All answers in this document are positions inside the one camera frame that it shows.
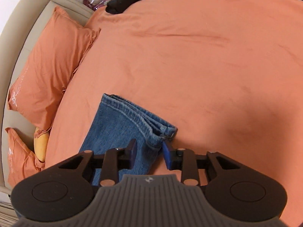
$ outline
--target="orange duvet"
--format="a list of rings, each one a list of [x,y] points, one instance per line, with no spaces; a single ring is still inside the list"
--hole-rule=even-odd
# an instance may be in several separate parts
[[[102,94],[116,94],[177,126],[174,147],[278,180],[281,219],[303,221],[302,1],[143,0],[99,9],[87,27],[101,31],[63,96],[46,167],[78,152]],[[152,173],[172,172],[160,158]]]

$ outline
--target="beige headboard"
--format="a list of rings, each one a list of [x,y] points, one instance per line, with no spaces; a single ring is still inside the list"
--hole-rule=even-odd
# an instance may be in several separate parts
[[[76,0],[20,0],[0,35],[0,129],[2,136],[0,164],[0,191],[10,193],[7,182],[9,166],[7,160],[8,139],[6,127],[17,129],[25,144],[33,148],[35,127],[19,113],[7,109],[9,87],[20,74],[25,61],[40,33],[57,5],[63,7],[74,20],[85,25],[93,11]]]

